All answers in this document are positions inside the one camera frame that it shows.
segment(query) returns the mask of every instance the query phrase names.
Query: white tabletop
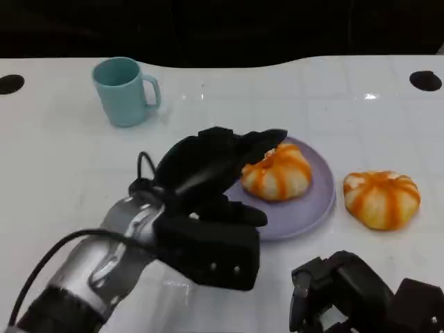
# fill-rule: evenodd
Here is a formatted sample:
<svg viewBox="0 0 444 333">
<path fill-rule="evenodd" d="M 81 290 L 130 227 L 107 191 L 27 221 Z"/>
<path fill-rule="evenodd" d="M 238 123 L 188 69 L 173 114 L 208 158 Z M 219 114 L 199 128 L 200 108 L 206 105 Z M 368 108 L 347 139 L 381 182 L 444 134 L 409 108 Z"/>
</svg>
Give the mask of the white tabletop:
<svg viewBox="0 0 444 333">
<path fill-rule="evenodd" d="M 444 89 L 422 92 L 409 82 L 417 70 L 444 78 L 444 58 L 320 57 L 258 69 L 142 65 L 158 78 L 163 104 L 158 117 L 126 129 L 109 124 L 93 88 L 90 72 L 100 61 L 0 60 L 0 76 L 26 80 L 0 96 L 2 325 L 49 247 L 98 226 L 126 195 L 139 151 L 159 161 L 179 139 L 215 125 L 238 133 L 286 128 L 311 144 L 336 177 L 336 210 L 308 234 L 264 244 L 251 292 L 194 287 L 178 328 L 168 332 L 288 332 L 291 269 L 338 250 L 361 256 L 394 290 L 404 277 L 444 287 Z M 419 186 L 420 211 L 404 230 L 371 232 L 346 212 L 343 177 L 369 169 L 405 173 Z M 44 270 L 26 304 L 69 248 Z M 156 311 L 169 298 L 182 306 L 169 290 L 183 282 L 160 264 L 148 268 L 103 331 L 165 332 L 173 321 Z"/>
</svg>

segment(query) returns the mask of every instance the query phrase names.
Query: screw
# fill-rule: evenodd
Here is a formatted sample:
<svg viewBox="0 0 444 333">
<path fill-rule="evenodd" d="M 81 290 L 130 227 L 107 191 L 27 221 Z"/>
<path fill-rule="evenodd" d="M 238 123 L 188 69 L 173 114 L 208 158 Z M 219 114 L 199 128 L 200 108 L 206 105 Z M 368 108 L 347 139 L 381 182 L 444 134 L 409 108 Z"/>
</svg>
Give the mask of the screw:
<svg viewBox="0 0 444 333">
<path fill-rule="evenodd" d="M 120 301 L 120 297 L 119 297 L 119 296 L 114 296 L 114 297 L 111 299 L 111 305 L 112 305 L 112 306 L 115 306 L 119 301 Z"/>
</svg>

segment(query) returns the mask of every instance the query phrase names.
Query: lavender plate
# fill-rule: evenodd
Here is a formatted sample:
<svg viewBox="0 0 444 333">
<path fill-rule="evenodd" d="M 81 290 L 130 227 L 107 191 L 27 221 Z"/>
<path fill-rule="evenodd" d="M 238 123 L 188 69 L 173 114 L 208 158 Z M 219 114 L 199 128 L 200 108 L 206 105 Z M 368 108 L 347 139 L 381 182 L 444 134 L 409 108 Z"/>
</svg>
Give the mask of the lavender plate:
<svg viewBox="0 0 444 333">
<path fill-rule="evenodd" d="M 266 213 L 268 224 L 259 228 L 261 240 L 286 239 L 312 229 L 327 219 L 336 200 L 333 174 L 327 162 L 304 142 L 291 137 L 285 142 L 296 144 L 311 165 L 311 185 L 303 196 L 268 203 L 247 194 L 240 181 L 225 193 L 230 200 L 241 201 Z"/>
</svg>

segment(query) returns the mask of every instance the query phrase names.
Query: teal mug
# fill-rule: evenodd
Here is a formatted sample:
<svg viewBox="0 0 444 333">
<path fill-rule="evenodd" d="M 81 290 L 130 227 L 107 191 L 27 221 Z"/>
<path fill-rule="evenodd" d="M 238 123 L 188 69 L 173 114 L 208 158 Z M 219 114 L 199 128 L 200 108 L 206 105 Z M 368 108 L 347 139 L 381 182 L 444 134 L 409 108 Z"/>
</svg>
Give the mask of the teal mug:
<svg viewBox="0 0 444 333">
<path fill-rule="evenodd" d="M 92 71 L 103 109 L 115 126 L 129 127 L 145 121 L 159 108 L 161 97 L 157 80 L 143 74 L 133 59 L 118 57 L 101 62 Z M 155 104 L 146 101 L 143 80 L 154 88 Z"/>
</svg>

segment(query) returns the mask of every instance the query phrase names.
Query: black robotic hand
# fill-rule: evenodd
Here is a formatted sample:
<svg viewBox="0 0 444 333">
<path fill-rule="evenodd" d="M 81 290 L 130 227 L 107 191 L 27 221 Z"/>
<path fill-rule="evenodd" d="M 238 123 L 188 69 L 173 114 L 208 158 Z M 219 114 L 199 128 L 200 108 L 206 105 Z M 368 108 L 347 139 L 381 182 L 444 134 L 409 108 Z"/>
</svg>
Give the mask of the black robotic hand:
<svg viewBox="0 0 444 333">
<path fill-rule="evenodd" d="M 210 128 L 173 146 L 153 180 L 138 178 L 131 184 L 130 193 L 149 190 L 165 204 L 153 226 L 159 259 L 199 284 L 252 289 L 259 270 L 256 227 L 266 225 L 267 218 L 223 193 L 245 164 L 260 161 L 286 137 L 285 130 L 241 136 Z"/>
</svg>

